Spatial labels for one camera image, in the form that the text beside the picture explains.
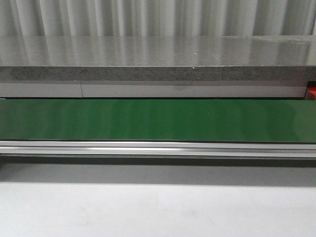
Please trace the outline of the red object at right edge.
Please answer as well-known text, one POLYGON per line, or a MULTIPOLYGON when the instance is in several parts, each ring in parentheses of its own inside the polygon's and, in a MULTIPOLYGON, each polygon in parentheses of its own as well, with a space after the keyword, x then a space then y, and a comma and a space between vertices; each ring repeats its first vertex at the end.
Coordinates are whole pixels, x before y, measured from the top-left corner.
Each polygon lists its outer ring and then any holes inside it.
POLYGON ((307 88, 306 100, 316 100, 316 87, 311 86, 307 88))

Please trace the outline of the grey pleated curtain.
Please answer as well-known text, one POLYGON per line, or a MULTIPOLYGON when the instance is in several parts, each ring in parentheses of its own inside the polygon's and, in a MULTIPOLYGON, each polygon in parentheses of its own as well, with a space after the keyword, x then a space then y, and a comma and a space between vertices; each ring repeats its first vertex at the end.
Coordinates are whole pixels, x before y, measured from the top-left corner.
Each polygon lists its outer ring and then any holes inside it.
POLYGON ((313 0, 3 0, 2 36, 314 35, 313 0))

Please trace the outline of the green conveyor belt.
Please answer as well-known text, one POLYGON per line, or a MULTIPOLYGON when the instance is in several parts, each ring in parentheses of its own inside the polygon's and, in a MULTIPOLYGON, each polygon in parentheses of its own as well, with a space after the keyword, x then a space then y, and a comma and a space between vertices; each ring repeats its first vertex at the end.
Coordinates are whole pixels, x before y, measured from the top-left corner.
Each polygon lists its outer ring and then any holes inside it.
POLYGON ((2 99, 2 140, 316 141, 313 100, 2 99))

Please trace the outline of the aluminium conveyor side rail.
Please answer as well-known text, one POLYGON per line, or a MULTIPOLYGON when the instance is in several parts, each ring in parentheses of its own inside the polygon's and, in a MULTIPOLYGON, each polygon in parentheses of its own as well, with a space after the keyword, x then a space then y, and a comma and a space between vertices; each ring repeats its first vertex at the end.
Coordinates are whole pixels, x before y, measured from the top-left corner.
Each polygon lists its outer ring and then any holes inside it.
POLYGON ((2 154, 136 155, 211 158, 315 159, 314 144, 144 141, 1 141, 2 154))

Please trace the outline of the grey stone counter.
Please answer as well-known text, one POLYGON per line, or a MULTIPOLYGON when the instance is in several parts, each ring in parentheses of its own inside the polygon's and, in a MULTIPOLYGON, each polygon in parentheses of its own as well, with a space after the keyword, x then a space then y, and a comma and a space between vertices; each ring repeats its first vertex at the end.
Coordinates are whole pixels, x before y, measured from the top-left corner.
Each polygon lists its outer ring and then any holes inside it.
POLYGON ((2 98, 304 98, 314 36, 2 36, 2 98))

